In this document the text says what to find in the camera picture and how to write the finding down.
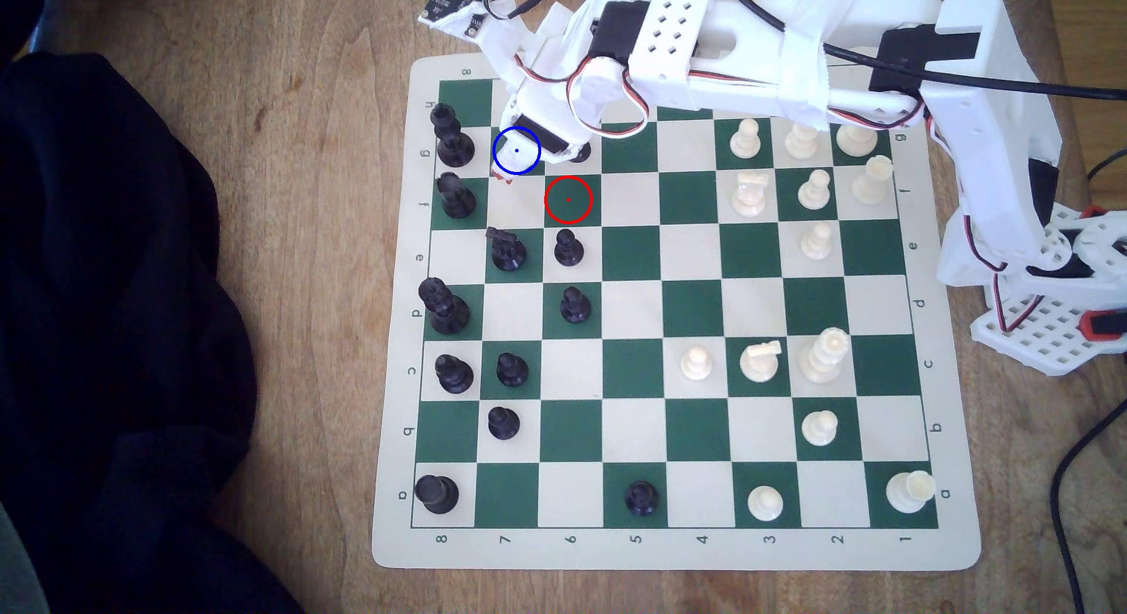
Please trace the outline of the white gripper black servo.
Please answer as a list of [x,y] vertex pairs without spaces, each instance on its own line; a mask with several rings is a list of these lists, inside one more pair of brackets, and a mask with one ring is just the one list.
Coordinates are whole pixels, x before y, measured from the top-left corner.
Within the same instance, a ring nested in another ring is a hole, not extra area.
[[[592,137],[632,137],[650,107],[629,74],[646,0],[585,0],[577,11],[552,5],[512,56],[517,82],[502,126],[525,128],[541,158],[584,163]],[[492,173],[504,183],[529,172],[529,137],[504,131],[492,144]]]

